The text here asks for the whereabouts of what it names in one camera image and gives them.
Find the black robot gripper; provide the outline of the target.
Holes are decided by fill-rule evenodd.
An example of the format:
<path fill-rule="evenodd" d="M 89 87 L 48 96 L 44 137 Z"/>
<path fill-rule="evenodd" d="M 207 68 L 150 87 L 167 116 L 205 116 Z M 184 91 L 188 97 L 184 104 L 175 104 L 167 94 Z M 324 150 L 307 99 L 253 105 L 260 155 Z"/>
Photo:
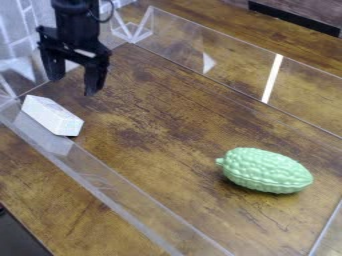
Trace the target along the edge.
<path fill-rule="evenodd" d="M 50 0 L 56 27 L 37 26 L 41 61 L 50 81 L 65 75 L 65 61 L 84 68 L 84 95 L 93 96 L 104 87 L 109 50 L 100 43 L 98 0 Z"/>

